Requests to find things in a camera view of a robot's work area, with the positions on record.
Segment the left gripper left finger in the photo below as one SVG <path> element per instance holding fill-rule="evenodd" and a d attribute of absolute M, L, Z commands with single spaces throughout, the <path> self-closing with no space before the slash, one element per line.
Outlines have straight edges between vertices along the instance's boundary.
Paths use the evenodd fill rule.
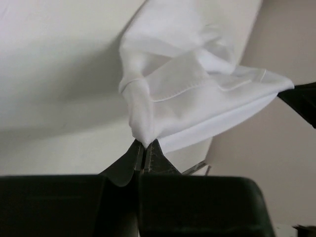
<path fill-rule="evenodd" d="M 138 236 L 133 182 L 143 154 L 134 141 L 99 174 L 2 176 L 1 236 Z"/>

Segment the white fabric skirt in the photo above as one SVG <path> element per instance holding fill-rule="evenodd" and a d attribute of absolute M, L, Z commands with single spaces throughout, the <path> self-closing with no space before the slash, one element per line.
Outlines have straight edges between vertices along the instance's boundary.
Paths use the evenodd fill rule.
<path fill-rule="evenodd" d="M 216 136 L 293 82 L 241 66 L 233 28 L 213 0 L 147 0 L 124 32 L 119 92 L 133 137 L 172 152 Z"/>

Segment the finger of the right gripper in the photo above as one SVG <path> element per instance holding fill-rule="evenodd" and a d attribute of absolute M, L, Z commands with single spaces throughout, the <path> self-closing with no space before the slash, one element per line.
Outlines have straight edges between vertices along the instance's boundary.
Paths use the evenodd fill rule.
<path fill-rule="evenodd" d="M 313 128 L 316 127 L 316 83 L 294 86 L 280 92 L 278 95 L 283 102 L 290 106 Z"/>

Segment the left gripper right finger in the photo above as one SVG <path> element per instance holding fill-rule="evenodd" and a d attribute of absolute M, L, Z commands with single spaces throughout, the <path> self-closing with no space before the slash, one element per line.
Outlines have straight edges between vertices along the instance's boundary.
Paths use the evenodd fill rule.
<path fill-rule="evenodd" d="M 159 142 L 138 180 L 142 237 L 273 237 L 263 194 L 251 179 L 175 172 Z"/>

